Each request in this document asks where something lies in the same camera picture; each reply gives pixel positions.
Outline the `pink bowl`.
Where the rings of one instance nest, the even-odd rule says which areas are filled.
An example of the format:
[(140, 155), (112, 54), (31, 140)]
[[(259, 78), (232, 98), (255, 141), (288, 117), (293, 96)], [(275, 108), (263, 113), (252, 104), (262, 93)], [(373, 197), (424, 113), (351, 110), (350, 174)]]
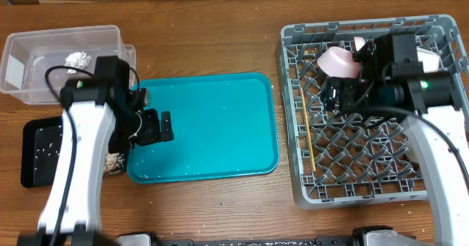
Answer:
[(317, 60), (318, 67), (328, 76), (357, 78), (359, 63), (353, 61), (352, 53), (340, 47), (330, 47)]

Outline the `wooden chopstick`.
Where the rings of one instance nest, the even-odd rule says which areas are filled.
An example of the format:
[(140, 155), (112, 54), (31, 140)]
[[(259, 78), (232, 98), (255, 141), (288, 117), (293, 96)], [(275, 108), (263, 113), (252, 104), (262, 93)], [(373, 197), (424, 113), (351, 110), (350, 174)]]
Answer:
[(305, 122), (305, 127), (306, 127), (306, 137), (308, 141), (308, 148), (309, 148), (309, 156), (311, 160), (311, 167), (312, 171), (316, 172), (316, 163), (314, 160), (314, 153), (313, 153), (313, 146), (312, 146), (312, 140), (311, 140), (311, 131), (310, 131), (310, 124), (309, 124), (309, 115), (308, 115), (308, 108), (306, 107), (306, 99), (303, 93), (303, 88), (300, 86), (300, 96), (302, 100), (302, 109), (303, 109), (303, 118)]

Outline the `white round plate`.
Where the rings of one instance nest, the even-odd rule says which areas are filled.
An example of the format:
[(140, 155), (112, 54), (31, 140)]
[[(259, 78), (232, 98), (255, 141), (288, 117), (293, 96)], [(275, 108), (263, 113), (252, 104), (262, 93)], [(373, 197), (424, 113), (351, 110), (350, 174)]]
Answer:
[(354, 37), (355, 50), (359, 52), (366, 44), (366, 41), (362, 37)]

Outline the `white bowl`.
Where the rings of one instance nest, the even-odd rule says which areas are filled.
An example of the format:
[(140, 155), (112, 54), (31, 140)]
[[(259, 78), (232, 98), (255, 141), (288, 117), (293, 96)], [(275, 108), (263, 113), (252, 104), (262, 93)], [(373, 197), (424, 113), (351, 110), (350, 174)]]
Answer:
[(417, 48), (418, 60), (422, 62), (425, 73), (437, 72), (440, 69), (440, 56), (435, 52)]

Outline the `white tissue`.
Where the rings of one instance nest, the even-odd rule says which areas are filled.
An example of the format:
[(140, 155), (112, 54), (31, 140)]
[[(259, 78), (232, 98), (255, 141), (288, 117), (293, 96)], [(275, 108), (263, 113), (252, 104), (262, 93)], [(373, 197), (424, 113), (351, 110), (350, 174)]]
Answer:
[(73, 52), (65, 59), (65, 66), (69, 67), (68, 73), (74, 74), (76, 71), (73, 68), (84, 69), (91, 62), (92, 57), (86, 52)]

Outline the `light green cup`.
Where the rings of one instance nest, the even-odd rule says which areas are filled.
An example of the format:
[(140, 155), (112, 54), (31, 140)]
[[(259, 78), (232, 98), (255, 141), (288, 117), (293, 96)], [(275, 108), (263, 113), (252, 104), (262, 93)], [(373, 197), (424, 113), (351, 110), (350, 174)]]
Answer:
[(418, 147), (416, 145), (411, 144), (411, 142), (409, 141), (405, 143), (405, 147), (407, 149), (405, 153), (407, 159), (412, 163), (419, 164)]

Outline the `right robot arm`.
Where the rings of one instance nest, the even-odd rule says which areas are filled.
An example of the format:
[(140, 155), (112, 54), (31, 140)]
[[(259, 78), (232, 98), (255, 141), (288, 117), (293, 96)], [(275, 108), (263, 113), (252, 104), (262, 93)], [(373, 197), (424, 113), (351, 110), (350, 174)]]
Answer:
[(353, 51), (333, 46), (317, 59), (325, 76), (323, 105), (338, 116), (358, 113), (401, 123), (423, 176), (435, 244), (467, 245), (468, 140), (452, 74), (440, 69), (436, 54), (416, 45), (413, 33), (353, 41)]

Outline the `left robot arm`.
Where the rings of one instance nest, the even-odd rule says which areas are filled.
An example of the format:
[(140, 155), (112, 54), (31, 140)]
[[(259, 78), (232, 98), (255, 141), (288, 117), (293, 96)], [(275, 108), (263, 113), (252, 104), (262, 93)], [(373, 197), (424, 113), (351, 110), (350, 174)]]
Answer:
[(174, 140), (171, 114), (149, 107), (147, 89), (130, 89), (135, 73), (118, 56), (99, 56), (94, 72), (53, 93), (63, 108), (56, 173), (36, 233), (21, 234), (18, 245), (117, 245), (101, 228), (106, 154)]

